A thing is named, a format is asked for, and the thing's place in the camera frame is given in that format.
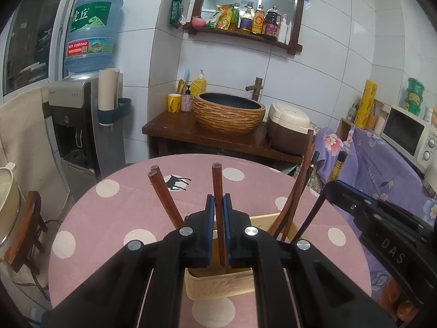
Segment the right hand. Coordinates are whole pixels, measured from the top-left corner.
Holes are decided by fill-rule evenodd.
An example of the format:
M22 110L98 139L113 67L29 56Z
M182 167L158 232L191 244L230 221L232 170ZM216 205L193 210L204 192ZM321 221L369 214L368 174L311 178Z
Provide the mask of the right hand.
M400 320L404 323L410 323L418 313L418 309L406 298L403 290L393 278L389 279L382 288L379 306L394 321Z

